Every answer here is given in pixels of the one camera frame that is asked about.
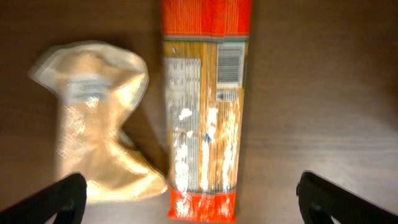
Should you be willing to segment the orange spaghetti packet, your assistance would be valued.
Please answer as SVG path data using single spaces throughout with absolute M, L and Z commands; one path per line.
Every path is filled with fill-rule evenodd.
M 163 0 L 169 217 L 233 222 L 251 0 Z

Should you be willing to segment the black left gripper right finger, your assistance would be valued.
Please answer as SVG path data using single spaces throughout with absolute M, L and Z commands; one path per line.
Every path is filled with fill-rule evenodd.
M 397 223 L 397 215 L 352 194 L 312 171 L 302 173 L 296 188 L 304 223 Z

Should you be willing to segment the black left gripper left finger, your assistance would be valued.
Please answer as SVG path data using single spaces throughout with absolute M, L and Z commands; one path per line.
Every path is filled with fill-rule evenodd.
M 1 223 L 80 224 L 86 207 L 85 178 L 74 173 L 1 212 Z

